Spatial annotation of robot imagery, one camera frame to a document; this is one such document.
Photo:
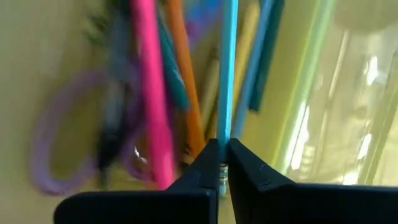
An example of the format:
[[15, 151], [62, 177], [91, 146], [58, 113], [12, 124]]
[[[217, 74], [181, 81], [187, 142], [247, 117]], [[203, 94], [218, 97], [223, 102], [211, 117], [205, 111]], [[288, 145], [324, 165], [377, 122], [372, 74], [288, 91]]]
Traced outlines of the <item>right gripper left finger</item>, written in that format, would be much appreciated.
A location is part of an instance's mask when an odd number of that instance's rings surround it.
[[211, 139], [165, 190], [84, 192], [63, 200], [54, 224], [217, 224], [220, 146]]

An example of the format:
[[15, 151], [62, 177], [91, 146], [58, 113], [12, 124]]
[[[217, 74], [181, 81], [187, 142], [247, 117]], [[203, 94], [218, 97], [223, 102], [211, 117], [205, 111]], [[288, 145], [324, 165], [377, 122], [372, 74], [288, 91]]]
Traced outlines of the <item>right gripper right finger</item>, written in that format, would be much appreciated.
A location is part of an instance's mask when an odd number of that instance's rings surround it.
[[398, 187], [296, 183], [237, 139], [228, 163], [236, 224], [398, 224]]

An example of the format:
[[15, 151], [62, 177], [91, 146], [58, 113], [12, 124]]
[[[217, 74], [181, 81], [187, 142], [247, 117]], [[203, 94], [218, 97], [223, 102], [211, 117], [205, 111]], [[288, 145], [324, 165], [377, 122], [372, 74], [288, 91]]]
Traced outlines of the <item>yellow translucent supply box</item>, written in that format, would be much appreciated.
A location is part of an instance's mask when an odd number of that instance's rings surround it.
[[[0, 224], [52, 224], [61, 201], [29, 177], [48, 100], [101, 52], [92, 0], [0, 0]], [[299, 182], [398, 187], [398, 0], [285, 0], [258, 113], [243, 143]]]

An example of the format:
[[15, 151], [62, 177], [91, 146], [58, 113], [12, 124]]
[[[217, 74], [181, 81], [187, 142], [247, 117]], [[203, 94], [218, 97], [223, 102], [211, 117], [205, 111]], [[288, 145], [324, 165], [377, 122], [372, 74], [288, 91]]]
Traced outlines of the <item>light blue marker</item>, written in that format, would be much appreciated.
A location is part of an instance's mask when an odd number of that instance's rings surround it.
[[244, 13], [238, 40], [238, 61], [235, 63], [234, 114], [231, 132], [233, 138], [240, 138], [243, 133], [249, 100], [274, 4], [275, 0], [254, 0], [249, 3]]

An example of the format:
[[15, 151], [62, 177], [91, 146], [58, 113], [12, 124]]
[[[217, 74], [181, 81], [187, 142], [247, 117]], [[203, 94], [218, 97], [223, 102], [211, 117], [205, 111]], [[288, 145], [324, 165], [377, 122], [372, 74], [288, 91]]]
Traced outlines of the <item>dark green pencil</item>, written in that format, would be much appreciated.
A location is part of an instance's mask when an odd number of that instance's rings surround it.
[[160, 12], [157, 12], [157, 22], [159, 26], [160, 48], [168, 90], [172, 95], [174, 103], [181, 110], [189, 110], [190, 100], [177, 63], [174, 43]]

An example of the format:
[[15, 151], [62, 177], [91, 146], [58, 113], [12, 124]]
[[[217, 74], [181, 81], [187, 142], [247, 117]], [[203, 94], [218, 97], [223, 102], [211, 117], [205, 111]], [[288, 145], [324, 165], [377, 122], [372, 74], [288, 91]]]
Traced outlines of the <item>pink highlighter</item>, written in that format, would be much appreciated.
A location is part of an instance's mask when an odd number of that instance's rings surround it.
[[174, 182], [174, 144], [169, 127], [162, 54], [154, 0], [129, 0], [140, 42], [146, 123], [151, 166], [156, 187], [167, 189]]

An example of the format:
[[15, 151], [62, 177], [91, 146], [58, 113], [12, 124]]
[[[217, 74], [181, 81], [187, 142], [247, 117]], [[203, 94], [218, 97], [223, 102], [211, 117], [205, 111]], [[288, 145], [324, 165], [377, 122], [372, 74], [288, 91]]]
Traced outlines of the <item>purple handled scissors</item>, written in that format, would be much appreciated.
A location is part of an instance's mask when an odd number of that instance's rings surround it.
[[[139, 56], [140, 42], [133, 23], [133, 12], [131, 10], [129, 0], [114, 0], [112, 3], [113, 18], [111, 26], [115, 15], [119, 12], [128, 18], [130, 39], [127, 50], [129, 67], [127, 69], [128, 87], [126, 88], [126, 116], [124, 122], [126, 125], [125, 138], [122, 143], [121, 152], [119, 153], [119, 156], [115, 158], [114, 162], [117, 160], [121, 161], [127, 172], [135, 179], [148, 180], [155, 183], [151, 166], [149, 131], [147, 128], [146, 111], [144, 106], [144, 90], [142, 89], [143, 73], [141, 70], [142, 62]], [[165, 95], [168, 100], [169, 98], [172, 98], [172, 95], [167, 87], [164, 64], [163, 74]], [[69, 194], [70, 192], [76, 191], [88, 179], [97, 178], [98, 180], [99, 170], [97, 168], [97, 151], [103, 122], [97, 134], [97, 142], [94, 152], [81, 163], [79, 169], [73, 175], [66, 179], [54, 178], [50, 171], [50, 156], [62, 118], [72, 108], [76, 99], [81, 94], [97, 89], [99, 86], [105, 86], [107, 89], [108, 82], [108, 70], [106, 72], [92, 71], [81, 75], [54, 96], [52, 104], [45, 110], [39, 119], [37, 130], [32, 141], [31, 171], [34, 183], [46, 194]]]

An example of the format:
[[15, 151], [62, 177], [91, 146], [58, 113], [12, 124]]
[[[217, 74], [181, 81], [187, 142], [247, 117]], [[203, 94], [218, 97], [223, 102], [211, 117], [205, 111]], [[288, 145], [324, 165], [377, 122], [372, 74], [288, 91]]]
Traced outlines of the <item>tan wooden pencil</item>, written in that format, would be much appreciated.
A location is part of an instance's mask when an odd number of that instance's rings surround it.
[[201, 96], [201, 120], [203, 128], [206, 131], [210, 116], [213, 110], [213, 105], [218, 92], [220, 72], [219, 49], [213, 47], [210, 53], [210, 62], [206, 74], [206, 79], [203, 84], [203, 92]]

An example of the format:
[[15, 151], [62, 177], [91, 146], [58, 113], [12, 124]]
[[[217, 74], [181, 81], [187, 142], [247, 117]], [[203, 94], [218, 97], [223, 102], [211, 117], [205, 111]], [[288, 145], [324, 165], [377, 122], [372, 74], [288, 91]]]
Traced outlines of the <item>teal pencil with eraser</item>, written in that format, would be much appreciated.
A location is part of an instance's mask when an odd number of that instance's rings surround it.
[[226, 145], [231, 135], [238, 7], [239, 0], [222, 0], [218, 122], [216, 132], [218, 144], [220, 145], [220, 196], [226, 194], [228, 185]]

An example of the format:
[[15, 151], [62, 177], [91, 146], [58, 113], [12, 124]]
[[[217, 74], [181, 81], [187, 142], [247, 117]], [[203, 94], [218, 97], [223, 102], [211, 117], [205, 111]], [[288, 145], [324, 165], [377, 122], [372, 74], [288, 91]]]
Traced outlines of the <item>orange pencil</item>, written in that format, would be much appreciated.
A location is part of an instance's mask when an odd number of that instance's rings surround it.
[[201, 124], [195, 77], [190, 56], [188, 35], [185, 29], [182, 0], [165, 0], [177, 62], [186, 86], [190, 109], [186, 112], [187, 144], [193, 157], [205, 147], [204, 130]]

